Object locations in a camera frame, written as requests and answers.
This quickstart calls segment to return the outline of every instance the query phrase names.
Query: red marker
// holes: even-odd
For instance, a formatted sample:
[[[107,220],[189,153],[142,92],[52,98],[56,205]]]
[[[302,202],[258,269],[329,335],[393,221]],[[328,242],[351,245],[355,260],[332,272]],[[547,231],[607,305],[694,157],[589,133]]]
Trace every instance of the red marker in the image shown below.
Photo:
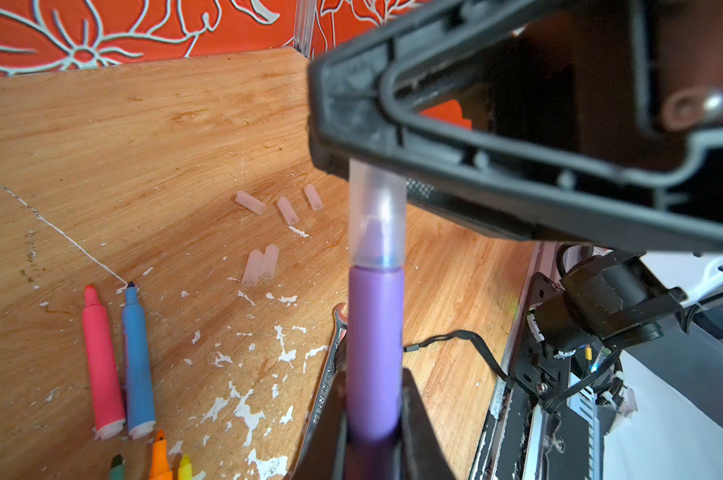
[[[87,285],[84,290],[86,306],[82,312],[84,342],[89,365],[89,385],[92,387],[92,407],[95,410],[95,439],[113,437],[124,428],[124,401],[118,384],[116,360],[113,358],[111,331],[106,307],[100,304],[97,290]]]

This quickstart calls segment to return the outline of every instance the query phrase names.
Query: purple marker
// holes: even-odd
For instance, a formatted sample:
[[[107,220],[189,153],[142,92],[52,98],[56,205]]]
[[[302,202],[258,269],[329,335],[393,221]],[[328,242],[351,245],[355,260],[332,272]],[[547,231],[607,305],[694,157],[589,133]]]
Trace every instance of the purple marker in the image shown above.
[[[386,475],[401,413],[407,181],[350,162],[348,478]]]

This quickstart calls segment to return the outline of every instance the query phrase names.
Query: wooden tabletop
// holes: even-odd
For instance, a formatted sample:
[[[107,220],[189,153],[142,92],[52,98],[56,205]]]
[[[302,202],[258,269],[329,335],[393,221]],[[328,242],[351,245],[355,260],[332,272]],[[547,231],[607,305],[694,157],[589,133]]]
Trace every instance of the wooden tabletop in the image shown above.
[[[117,453],[148,477],[146,438],[92,439],[83,290],[107,307],[123,376],[120,279],[140,287],[169,447],[206,478],[294,467],[348,268],[347,184],[308,154],[306,64],[281,49],[0,78],[0,478],[105,478]],[[465,328],[500,357],[532,245],[407,215],[405,343]],[[271,243],[276,277],[243,286],[247,253]],[[405,364],[465,478],[493,375],[461,340]]]

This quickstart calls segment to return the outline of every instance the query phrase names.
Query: blue marker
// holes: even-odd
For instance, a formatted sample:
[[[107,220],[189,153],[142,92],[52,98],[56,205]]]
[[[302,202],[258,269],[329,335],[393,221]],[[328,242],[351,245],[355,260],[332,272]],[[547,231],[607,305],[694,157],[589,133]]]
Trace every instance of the blue marker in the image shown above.
[[[122,324],[126,355],[126,421],[129,436],[134,440],[153,431],[156,411],[153,405],[145,310],[137,301],[134,282],[129,282],[124,294],[126,306],[122,311]]]

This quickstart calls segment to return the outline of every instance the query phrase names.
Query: gray surface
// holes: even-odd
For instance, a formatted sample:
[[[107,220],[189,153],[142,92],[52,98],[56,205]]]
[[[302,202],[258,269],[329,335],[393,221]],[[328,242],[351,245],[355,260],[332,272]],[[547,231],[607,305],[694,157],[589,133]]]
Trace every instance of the gray surface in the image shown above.
[[[696,324],[684,334],[674,318],[664,336],[627,351],[723,428],[723,343]]]

